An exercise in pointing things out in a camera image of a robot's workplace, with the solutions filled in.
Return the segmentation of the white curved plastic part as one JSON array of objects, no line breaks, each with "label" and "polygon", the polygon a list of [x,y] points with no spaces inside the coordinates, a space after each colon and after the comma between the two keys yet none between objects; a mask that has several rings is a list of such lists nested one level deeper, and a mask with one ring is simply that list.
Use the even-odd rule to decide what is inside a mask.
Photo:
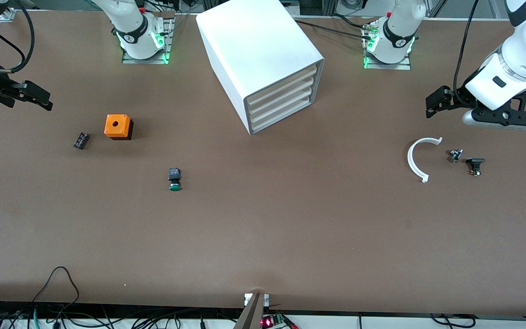
[{"label": "white curved plastic part", "polygon": [[427,183],[429,181],[429,175],[424,173],[424,171],[422,171],[415,163],[415,158],[414,158],[414,152],[415,152],[415,148],[418,144],[421,144],[421,143],[429,143],[429,144],[434,144],[434,145],[439,145],[442,141],[443,141],[443,137],[439,137],[439,138],[431,138],[431,137],[426,137],[426,138],[421,138],[421,139],[418,139],[416,140],[408,149],[407,151],[407,163],[409,165],[409,168],[412,170],[412,172],[417,175],[418,177],[420,177],[422,183]]}]

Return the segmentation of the orange box with hole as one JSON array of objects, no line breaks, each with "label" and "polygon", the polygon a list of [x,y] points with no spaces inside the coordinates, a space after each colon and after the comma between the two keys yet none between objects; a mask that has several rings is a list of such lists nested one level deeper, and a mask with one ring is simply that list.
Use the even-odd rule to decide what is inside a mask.
[{"label": "orange box with hole", "polygon": [[134,121],[126,114],[109,114],[104,125],[104,134],[111,140],[132,140]]}]

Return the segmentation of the circuit board with red light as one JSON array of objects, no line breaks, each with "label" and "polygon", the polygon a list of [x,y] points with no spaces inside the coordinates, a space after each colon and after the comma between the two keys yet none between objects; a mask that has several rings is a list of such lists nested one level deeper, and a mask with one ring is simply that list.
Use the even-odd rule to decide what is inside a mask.
[{"label": "circuit board with red light", "polygon": [[273,327],[285,325],[285,318],[282,313],[265,315],[261,319],[261,329],[271,329]]}]

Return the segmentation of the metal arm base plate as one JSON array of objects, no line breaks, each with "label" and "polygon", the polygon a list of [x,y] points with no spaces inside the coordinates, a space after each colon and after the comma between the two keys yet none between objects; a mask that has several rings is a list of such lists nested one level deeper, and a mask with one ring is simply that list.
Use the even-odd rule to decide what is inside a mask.
[{"label": "metal arm base plate", "polygon": [[365,69],[411,69],[410,52],[415,37],[409,40],[389,40],[385,35],[386,17],[380,17],[363,27],[363,65]]},{"label": "metal arm base plate", "polygon": [[154,16],[150,19],[151,15],[149,12],[144,13],[144,17],[148,19],[148,27],[139,38],[138,43],[144,46],[144,50],[141,52],[142,55],[149,54],[151,50],[155,52],[148,58],[134,58],[123,48],[123,64],[169,64],[176,17]]}]

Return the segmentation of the white plastic drawer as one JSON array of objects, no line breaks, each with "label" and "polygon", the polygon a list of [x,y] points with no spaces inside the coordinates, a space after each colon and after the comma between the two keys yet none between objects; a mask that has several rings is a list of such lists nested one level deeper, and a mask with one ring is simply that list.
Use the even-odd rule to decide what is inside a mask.
[{"label": "white plastic drawer", "polygon": [[251,134],[258,133],[309,106],[310,98],[301,97],[277,106],[267,106],[251,115]]},{"label": "white plastic drawer", "polygon": [[304,81],[308,78],[313,78],[316,72],[317,66],[311,65],[310,67],[303,69],[302,71],[299,71],[298,73],[286,79],[283,79],[282,81],[278,81],[277,83],[253,94],[252,96],[249,96],[247,98],[247,104],[249,106],[255,106],[257,102],[261,102],[269,96],[272,96],[278,92],[282,92],[288,89],[289,87],[294,87],[297,83]]},{"label": "white plastic drawer", "polygon": [[307,77],[291,82],[285,81],[283,84],[263,90],[248,98],[248,113],[260,115],[265,111],[292,104],[299,99],[307,100],[311,95],[314,82],[315,78]]},{"label": "white plastic drawer", "polygon": [[288,114],[295,108],[308,104],[311,93],[311,87],[294,88],[255,102],[250,108],[252,129],[255,130],[258,126],[265,125],[269,120],[274,120],[276,117]]}]

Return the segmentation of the white mast bracket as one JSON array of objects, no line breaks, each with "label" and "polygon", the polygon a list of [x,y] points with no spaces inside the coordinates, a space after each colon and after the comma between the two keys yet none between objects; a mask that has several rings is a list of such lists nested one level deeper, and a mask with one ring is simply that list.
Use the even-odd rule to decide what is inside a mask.
[{"label": "white mast bracket", "polygon": [[[246,308],[246,306],[248,305],[248,303],[250,302],[250,299],[254,296],[254,293],[246,293],[244,294],[244,307]],[[263,294],[263,304],[265,306],[265,308],[269,308],[270,307],[270,297],[269,297],[269,294]]]}]

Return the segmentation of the white drawer cabinet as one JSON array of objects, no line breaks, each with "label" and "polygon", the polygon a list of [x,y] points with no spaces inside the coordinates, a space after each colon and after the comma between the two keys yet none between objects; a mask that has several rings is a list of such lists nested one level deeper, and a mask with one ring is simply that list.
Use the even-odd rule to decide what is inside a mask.
[{"label": "white drawer cabinet", "polygon": [[247,98],[311,65],[317,72],[309,106],[315,102],[324,58],[279,0],[228,0],[197,14],[196,22],[247,133],[254,135]]}]

